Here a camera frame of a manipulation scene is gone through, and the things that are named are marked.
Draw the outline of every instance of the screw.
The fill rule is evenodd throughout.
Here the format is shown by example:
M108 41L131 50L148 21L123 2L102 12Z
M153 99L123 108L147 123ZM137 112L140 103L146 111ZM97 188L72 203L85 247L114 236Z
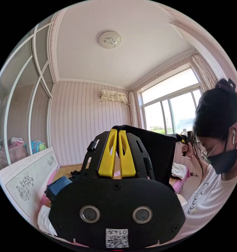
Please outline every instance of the screw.
M56 224L55 227L58 228L58 229L61 229L61 225L60 224Z
M176 232L178 229L179 229L179 225L174 225L173 227L172 227L172 232Z
M112 188L114 190L119 190L121 188L121 185L119 183L115 183L115 184L112 185Z

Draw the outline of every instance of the hand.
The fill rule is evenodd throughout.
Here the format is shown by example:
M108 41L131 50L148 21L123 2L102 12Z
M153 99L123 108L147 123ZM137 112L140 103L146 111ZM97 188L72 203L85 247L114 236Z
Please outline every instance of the hand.
M182 145L182 154L183 152L186 151L186 157L191 157L194 153L193 153L193 149L192 149L192 145L191 143L189 142L188 145L186 144L183 144Z

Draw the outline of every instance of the round ceiling lamp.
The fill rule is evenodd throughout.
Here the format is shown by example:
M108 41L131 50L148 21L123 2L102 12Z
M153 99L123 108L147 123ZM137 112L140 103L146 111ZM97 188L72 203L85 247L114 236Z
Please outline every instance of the round ceiling lamp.
M116 48L120 43L121 37L117 32L114 31L105 32L99 38L99 44L106 49Z

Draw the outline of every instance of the yellow plastic part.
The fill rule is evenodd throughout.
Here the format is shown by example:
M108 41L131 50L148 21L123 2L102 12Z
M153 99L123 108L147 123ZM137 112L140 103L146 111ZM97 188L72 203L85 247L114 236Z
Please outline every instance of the yellow plastic part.
M180 134L178 134L179 136L181 136ZM181 143L185 144L186 142L182 139Z
M119 159L120 159L120 176L123 177L134 177L136 174L132 153L129 147L125 130L119 131Z
M98 170L98 174L100 176L113 178L115 168L116 148L117 148L117 130L111 129Z

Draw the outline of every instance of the green field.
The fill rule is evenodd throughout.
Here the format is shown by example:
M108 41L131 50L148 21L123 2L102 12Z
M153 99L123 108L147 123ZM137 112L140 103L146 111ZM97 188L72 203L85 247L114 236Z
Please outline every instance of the green field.
M164 129L154 129L154 130L151 130L153 132L156 132L156 133L161 133L161 134L165 134L165 130ZM172 133L173 130L172 129L167 129L167 133Z

